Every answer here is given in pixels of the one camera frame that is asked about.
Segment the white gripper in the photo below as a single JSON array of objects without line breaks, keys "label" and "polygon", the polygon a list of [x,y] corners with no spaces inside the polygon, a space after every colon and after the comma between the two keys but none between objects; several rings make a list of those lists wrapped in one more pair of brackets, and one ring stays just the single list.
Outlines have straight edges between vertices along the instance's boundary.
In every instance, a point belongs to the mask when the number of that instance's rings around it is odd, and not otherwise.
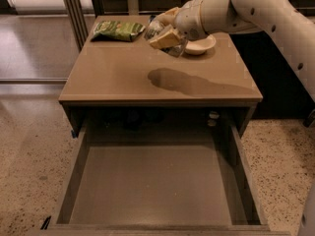
[{"label": "white gripper", "polygon": [[177,29],[166,29],[149,40],[154,49],[164,49],[178,45],[181,35],[178,30],[190,41],[204,39],[206,34],[201,20],[201,5],[204,0],[191,0],[180,9],[171,8],[155,17],[155,20],[164,26],[174,25]]}]

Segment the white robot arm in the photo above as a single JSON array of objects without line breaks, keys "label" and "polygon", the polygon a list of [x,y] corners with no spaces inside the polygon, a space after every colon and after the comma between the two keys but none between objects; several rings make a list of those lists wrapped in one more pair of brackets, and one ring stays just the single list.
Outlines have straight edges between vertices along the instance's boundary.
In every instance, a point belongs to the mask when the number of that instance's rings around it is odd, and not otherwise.
[{"label": "white robot arm", "polygon": [[146,39],[172,56],[216,32],[264,31],[315,100],[315,24],[288,0],[190,0],[156,16]]}]

